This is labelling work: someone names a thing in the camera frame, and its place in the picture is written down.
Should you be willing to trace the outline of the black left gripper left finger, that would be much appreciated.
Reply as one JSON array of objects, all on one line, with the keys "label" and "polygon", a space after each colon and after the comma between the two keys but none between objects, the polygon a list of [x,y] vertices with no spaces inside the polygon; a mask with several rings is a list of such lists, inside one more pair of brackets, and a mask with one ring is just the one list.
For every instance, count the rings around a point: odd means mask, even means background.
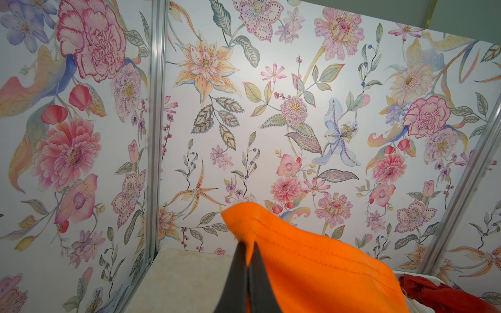
[{"label": "black left gripper left finger", "polygon": [[248,297],[248,267],[246,245],[239,242],[232,259],[230,270],[214,313],[246,313]]}]

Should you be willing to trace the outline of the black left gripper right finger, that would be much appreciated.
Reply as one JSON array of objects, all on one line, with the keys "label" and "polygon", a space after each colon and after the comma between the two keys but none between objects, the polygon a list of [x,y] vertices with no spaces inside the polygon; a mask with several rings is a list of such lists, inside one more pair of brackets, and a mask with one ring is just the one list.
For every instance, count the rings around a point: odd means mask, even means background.
[{"label": "black left gripper right finger", "polygon": [[249,304],[252,313],[282,313],[268,277],[258,243],[254,243],[248,267]]}]

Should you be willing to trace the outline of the orange t-shirt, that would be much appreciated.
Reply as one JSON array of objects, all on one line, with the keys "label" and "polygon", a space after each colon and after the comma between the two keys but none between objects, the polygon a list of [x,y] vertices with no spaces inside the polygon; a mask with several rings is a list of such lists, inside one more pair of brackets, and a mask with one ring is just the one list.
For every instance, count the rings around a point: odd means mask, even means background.
[{"label": "orange t-shirt", "polygon": [[342,241],[303,231],[257,203],[222,212],[249,251],[260,249],[283,312],[407,312],[397,278],[384,263]]}]

